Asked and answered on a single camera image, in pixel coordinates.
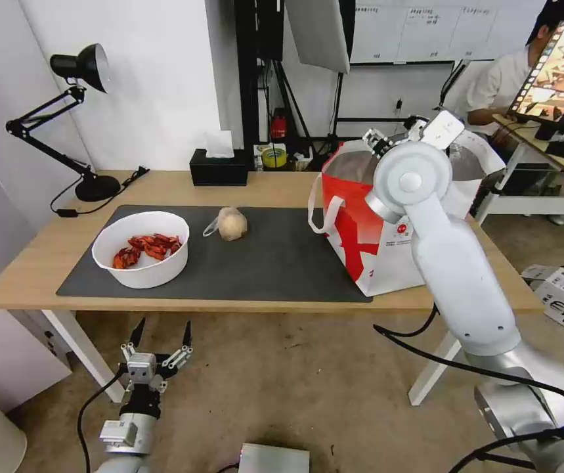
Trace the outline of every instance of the red crayfish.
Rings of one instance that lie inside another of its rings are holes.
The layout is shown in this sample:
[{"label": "red crayfish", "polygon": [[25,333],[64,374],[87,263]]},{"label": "red crayfish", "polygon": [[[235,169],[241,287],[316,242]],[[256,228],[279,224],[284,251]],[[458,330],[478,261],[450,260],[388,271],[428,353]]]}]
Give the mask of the red crayfish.
[{"label": "red crayfish", "polygon": [[163,261],[181,247],[181,241],[178,236],[165,236],[161,233],[155,233],[154,235],[129,238],[129,245],[131,245],[131,248],[122,248],[114,256],[114,268],[127,269],[136,265],[142,251],[152,258]]}]

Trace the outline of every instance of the desk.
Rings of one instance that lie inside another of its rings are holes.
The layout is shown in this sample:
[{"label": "desk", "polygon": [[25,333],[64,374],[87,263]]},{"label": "desk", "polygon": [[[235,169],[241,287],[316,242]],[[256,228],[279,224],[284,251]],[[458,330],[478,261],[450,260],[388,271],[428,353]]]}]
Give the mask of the desk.
[{"label": "desk", "polygon": [[[108,172],[120,181],[129,171]],[[93,343],[83,332],[71,311],[206,311],[256,313],[334,313],[380,312],[421,315],[433,305],[424,287],[412,288],[374,298],[369,304],[335,302],[218,301],[179,299],[81,298],[56,295],[58,287],[74,268],[78,259],[120,205],[180,205],[237,207],[306,207],[315,173],[251,173],[246,187],[195,187],[189,172],[151,171],[136,181],[113,202],[98,212],[76,219],[53,218],[21,254],[0,275],[0,309],[38,309],[52,322],[63,339],[87,370],[103,386],[113,377]],[[77,210],[88,210],[95,204],[71,203]],[[531,289],[492,243],[480,226],[470,221],[500,285],[517,315],[541,313],[542,308]],[[443,343],[442,355],[455,340]],[[412,390],[412,401],[421,399],[439,378],[442,368],[433,364]],[[107,390],[118,402],[123,389],[114,384]]]},{"label": "desk", "polygon": [[519,124],[501,115],[494,115],[494,121],[509,130],[519,145],[507,163],[503,178],[495,185],[496,191],[491,192],[481,203],[476,221],[482,224],[489,214],[564,215],[564,197],[500,195],[520,163],[545,163],[564,172],[564,158],[548,154],[548,142],[535,138],[538,123]]}]

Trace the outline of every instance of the black desk lamp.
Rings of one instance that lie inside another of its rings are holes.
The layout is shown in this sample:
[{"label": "black desk lamp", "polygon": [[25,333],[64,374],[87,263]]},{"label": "black desk lamp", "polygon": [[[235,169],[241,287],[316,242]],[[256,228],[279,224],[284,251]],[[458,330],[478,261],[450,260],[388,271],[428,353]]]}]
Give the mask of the black desk lamp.
[{"label": "black desk lamp", "polygon": [[[22,139],[36,149],[52,156],[56,161],[73,169],[82,176],[82,182],[76,186],[76,196],[84,202],[97,202],[115,196],[119,190],[119,182],[115,177],[97,175],[91,171],[91,166],[75,160],[42,141],[30,135],[30,132],[41,125],[55,119],[57,116],[71,110],[85,100],[85,90],[78,83],[78,79],[87,82],[91,87],[106,93],[109,82],[109,64],[104,54],[104,49],[99,44],[84,48],[77,56],[53,55],[50,58],[50,67],[54,73],[64,78],[71,85],[69,89],[58,97],[46,102],[31,112],[6,123],[6,130],[13,136]],[[65,107],[44,115],[37,115],[49,106],[70,97],[74,101]]]}]

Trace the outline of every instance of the robotic arm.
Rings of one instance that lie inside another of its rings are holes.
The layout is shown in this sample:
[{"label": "robotic arm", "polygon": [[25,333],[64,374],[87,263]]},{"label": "robotic arm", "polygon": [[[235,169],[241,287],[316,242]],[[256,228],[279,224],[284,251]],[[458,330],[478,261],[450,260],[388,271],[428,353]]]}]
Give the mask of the robotic arm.
[{"label": "robotic arm", "polygon": [[[414,261],[472,366],[564,390],[564,366],[521,339],[476,236],[442,207],[452,181],[445,149],[463,129],[444,111],[428,124],[418,120],[406,137],[388,139],[368,131],[363,139],[380,161],[367,204],[393,224],[409,216],[415,230]],[[475,399],[499,439],[564,426],[564,397],[549,390],[490,379],[476,387]],[[564,439],[521,442],[516,448],[538,471],[564,473]]]},{"label": "robotic arm", "polygon": [[152,450],[155,424],[161,417],[161,395],[167,381],[175,376],[192,356],[190,322],[183,334],[183,345],[172,355],[135,351],[144,330],[145,319],[120,347],[126,361],[128,402],[119,411],[119,420],[107,420],[100,440],[113,457],[96,473],[150,473],[147,459]]}]

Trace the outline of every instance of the person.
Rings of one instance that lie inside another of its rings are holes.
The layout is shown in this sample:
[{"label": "person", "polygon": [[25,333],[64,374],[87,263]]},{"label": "person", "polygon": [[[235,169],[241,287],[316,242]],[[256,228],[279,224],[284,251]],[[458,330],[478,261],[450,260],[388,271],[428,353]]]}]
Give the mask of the person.
[{"label": "person", "polygon": [[494,135],[494,114],[504,115],[537,63],[557,26],[564,21],[564,0],[547,0],[525,48],[492,62],[468,87],[458,114],[470,131]]}]

